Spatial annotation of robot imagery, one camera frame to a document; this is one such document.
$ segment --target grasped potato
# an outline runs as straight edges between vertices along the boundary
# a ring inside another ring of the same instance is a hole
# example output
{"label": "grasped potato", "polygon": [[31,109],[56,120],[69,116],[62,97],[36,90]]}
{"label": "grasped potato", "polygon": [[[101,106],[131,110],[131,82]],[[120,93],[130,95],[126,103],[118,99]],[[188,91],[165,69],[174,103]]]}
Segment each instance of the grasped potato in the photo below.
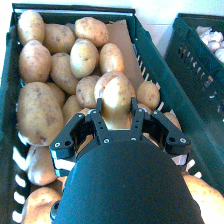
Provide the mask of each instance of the grasped potato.
{"label": "grasped potato", "polygon": [[109,41],[109,32],[106,25],[92,17],[76,20],[74,31],[78,38],[88,39],[96,47],[102,47]]}
{"label": "grasped potato", "polygon": [[35,10],[26,10],[20,15],[17,29],[19,40],[23,46],[30,40],[38,40],[43,43],[45,24],[41,15]]}
{"label": "grasped potato", "polygon": [[58,200],[61,196],[49,187],[35,190],[24,204],[21,224],[51,224],[51,207]]}
{"label": "grasped potato", "polygon": [[17,121],[20,134],[30,145],[49,146],[61,132],[62,111],[47,84],[32,82],[20,90]]}
{"label": "grasped potato", "polygon": [[56,180],[48,146],[31,146],[26,157],[26,172],[29,181],[44,186]]}
{"label": "grasped potato", "polygon": [[177,127],[181,130],[180,122],[178,121],[177,117],[170,112],[165,112],[164,115]]}
{"label": "grasped potato", "polygon": [[76,94],[78,79],[72,73],[70,55],[57,53],[52,57],[50,76],[53,81],[70,95]]}
{"label": "grasped potato", "polygon": [[25,83],[45,82],[51,69],[51,54],[39,41],[31,40],[19,56],[19,71]]}
{"label": "grasped potato", "polygon": [[62,195],[66,180],[67,176],[58,177],[54,182],[48,184],[47,187],[50,187],[51,189],[57,191],[59,195]]}
{"label": "grasped potato", "polygon": [[97,66],[98,58],[98,50],[91,41],[77,39],[70,54],[73,75],[78,79],[90,75]]}
{"label": "grasped potato", "polygon": [[72,30],[59,24],[45,24],[46,33],[43,45],[51,52],[56,53],[70,53],[73,44],[75,43],[75,36]]}
{"label": "grasped potato", "polygon": [[[99,97],[102,98],[104,89],[106,88],[107,84],[115,77],[121,77],[123,79],[126,79],[129,82],[127,76],[124,75],[122,72],[112,71],[112,72],[105,73],[99,78],[99,80],[97,81],[95,85],[94,96],[96,100]],[[135,97],[135,90],[130,82],[129,82],[129,89],[131,91],[131,97]]]}
{"label": "grasped potato", "polygon": [[57,101],[60,105],[60,107],[62,108],[64,106],[64,103],[65,103],[65,93],[64,93],[64,91],[53,82],[46,82],[46,84],[51,88],[51,91],[53,92],[55,98],[57,99]]}
{"label": "grasped potato", "polygon": [[82,78],[76,88],[76,96],[79,104],[85,108],[94,109],[96,108],[96,100],[94,97],[94,89],[96,82],[100,77],[91,75]]}
{"label": "grasped potato", "polygon": [[120,49],[112,43],[105,44],[100,51],[100,69],[105,74],[111,71],[124,73],[124,59]]}
{"label": "grasped potato", "polygon": [[195,176],[184,175],[184,180],[201,209],[205,224],[223,224],[224,198],[220,192]]}
{"label": "grasped potato", "polygon": [[137,90],[137,102],[145,104],[150,110],[156,109],[160,101],[157,86],[150,81],[143,82]]}
{"label": "grasped potato", "polygon": [[66,125],[68,121],[82,109],[83,108],[79,104],[76,95],[70,96],[66,100],[65,105],[62,108],[62,113],[64,117],[64,125]]}
{"label": "grasped potato", "polygon": [[102,98],[102,117],[108,129],[130,129],[131,92],[129,83],[121,77],[113,78]]}

